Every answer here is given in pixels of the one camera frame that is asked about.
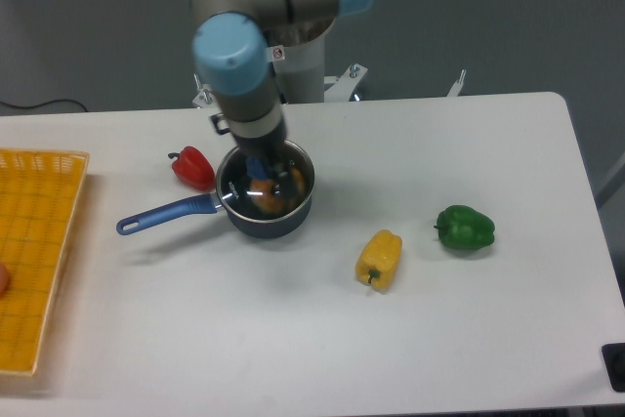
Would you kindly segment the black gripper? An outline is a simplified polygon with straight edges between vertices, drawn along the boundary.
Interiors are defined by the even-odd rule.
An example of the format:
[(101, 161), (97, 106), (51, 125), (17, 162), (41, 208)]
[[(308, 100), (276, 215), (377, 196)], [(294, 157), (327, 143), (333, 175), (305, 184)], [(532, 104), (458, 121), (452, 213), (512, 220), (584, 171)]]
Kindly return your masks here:
[(246, 155), (267, 162), (278, 160), (287, 140), (283, 117), (265, 124), (265, 118), (248, 123), (228, 121), (222, 113), (210, 117), (219, 135), (230, 134), (238, 148)]

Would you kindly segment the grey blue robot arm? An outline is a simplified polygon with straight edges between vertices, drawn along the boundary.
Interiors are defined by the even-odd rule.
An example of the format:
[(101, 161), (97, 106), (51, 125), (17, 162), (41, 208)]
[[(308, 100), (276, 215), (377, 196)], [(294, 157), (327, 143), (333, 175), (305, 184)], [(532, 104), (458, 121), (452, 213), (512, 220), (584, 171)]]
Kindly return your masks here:
[(269, 164), (287, 139), (266, 33), (366, 11), (373, 0), (187, 0), (195, 72), (209, 85), (237, 146)]

